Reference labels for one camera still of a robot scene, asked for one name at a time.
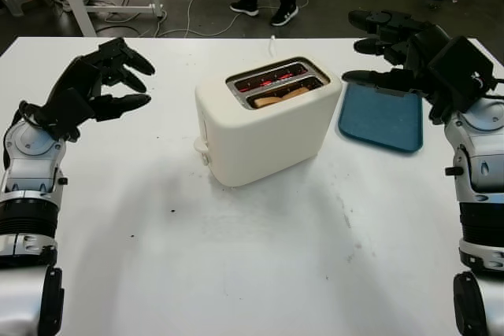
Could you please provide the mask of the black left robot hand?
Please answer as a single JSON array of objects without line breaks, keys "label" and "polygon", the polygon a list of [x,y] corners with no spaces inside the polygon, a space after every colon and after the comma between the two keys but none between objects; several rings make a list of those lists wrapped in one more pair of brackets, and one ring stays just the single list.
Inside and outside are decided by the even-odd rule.
[{"label": "black left robot hand", "polygon": [[[104,42],[90,54],[76,57],[61,74],[43,106],[49,120],[113,120],[146,105],[150,96],[143,82],[131,71],[147,76],[154,66],[122,38]],[[135,93],[121,98],[103,94],[102,87],[124,84]]]}]

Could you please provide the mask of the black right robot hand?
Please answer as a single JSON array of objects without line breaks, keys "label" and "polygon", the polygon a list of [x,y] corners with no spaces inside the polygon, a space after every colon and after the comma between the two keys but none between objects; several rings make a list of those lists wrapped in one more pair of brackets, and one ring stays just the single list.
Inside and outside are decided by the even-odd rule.
[{"label": "black right robot hand", "polygon": [[355,42],[354,50],[381,56],[393,68],[389,72],[353,70],[343,73],[342,79],[384,94],[416,94],[431,104],[428,118],[433,124],[446,123],[453,106],[447,89],[429,72],[428,64],[450,41],[448,34],[428,21],[390,10],[354,10],[349,12],[348,20],[371,35]]}]

